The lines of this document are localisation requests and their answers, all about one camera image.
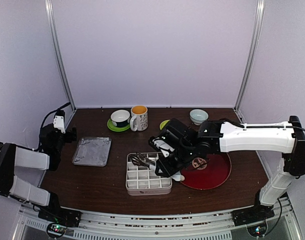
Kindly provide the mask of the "white metal tongs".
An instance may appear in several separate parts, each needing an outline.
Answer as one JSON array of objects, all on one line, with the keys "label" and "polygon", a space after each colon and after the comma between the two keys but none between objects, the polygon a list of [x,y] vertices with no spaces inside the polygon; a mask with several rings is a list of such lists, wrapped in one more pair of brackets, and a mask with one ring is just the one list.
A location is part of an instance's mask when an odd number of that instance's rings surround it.
[{"label": "white metal tongs", "polygon": [[[168,143],[160,138],[155,138],[153,141],[153,146],[157,147],[158,150],[161,150],[163,157],[169,157],[170,153],[172,153],[175,149],[171,147]],[[183,182],[186,178],[181,174],[180,171],[177,171],[174,174],[164,173],[161,168],[157,165],[156,161],[152,161],[148,157],[146,157],[143,153],[136,152],[131,154],[129,157],[130,161],[133,165],[139,167],[146,167],[150,170],[153,170],[157,176],[171,178],[176,182]]]}]

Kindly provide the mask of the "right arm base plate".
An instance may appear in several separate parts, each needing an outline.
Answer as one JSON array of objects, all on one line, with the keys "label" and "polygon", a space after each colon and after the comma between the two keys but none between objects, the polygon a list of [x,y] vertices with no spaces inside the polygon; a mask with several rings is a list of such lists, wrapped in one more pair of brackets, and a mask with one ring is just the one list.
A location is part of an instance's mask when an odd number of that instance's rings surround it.
[{"label": "right arm base plate", "polygon": [[231,212],[234,225],[242,226],[266,220],[275,216],[272,206],[251,206]]}]

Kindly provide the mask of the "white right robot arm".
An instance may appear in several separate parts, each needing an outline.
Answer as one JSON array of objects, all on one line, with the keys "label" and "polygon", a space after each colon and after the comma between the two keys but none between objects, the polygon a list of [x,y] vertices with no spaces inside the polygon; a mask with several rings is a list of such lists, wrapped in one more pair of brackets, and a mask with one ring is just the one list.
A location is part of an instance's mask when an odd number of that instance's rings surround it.
[{"label": "white right robot arm", "polygon": [[277,171],[259,191],[258,202],[249,209],[249,217],[259,221],[283,195],[294,178],[305,175],[305,129],[297,116],[278,123],[247,124],[228,119],[203,121],[195,131],[176,118],[171,119],[158,136],[148,140],[163,157],[156,163],[156,174],[171,177],[195,158],[209,154],[238,151],[281,153]]}]

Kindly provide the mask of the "bunny print tin lid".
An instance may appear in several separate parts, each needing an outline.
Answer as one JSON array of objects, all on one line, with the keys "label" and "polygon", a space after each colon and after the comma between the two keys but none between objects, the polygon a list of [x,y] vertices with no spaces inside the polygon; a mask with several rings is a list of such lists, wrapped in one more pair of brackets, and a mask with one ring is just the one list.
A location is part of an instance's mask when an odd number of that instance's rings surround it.
[{"label": "bunny print tin lid", "polygon": [[82,137],[72,158],[76,166],[105,167],[112,139],[110,137]]}]

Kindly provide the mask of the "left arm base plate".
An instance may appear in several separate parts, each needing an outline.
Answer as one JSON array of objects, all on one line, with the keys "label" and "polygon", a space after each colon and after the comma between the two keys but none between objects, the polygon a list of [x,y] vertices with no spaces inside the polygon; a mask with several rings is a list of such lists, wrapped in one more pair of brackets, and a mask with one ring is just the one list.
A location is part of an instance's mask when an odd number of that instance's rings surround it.
[{"label": "left arm base plate", "polygon": [[36,205],[39,208],[38,217],[49,222],[57,223],[65,227],[78,227],[81,221],[82,213],[77,210],[59,208],[59,211],[51,210],[45,206]]}]

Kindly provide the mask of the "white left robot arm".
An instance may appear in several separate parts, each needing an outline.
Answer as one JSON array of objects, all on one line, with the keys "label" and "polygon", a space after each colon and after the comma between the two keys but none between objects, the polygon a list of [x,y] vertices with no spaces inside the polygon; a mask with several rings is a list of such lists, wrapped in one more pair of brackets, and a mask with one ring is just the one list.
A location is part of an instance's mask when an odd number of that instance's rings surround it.
[{"label": "white left robot arm", "polygon": [[53,222],[60,222],[65,212],[59,207],[57,195],[15,174],[16,168],[56,171],[61,162],[64,145],[76,141],[76,128],[71,131],[65,128],[65,111],[58,108],[53,110],[52,114],[52,123],[42,124],[40,127],[37,149],[0,142],[0,195],[45,207],[45,214]]}]

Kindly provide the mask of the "silver divided tin box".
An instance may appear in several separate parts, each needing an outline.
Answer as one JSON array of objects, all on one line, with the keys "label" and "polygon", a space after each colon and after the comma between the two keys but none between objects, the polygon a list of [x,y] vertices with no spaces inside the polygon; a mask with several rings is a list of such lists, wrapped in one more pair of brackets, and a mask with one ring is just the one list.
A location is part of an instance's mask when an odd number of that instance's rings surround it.
[{"label": "silver divided tin box", "polygon": [[[166,195],[172,190],[172,179],[157,176],[154,170],[143,166],[133,165],[127,155],[125,188],[130,196]],[[142,153],[152,161],[156,162],[161,156],[160,152]]]}]

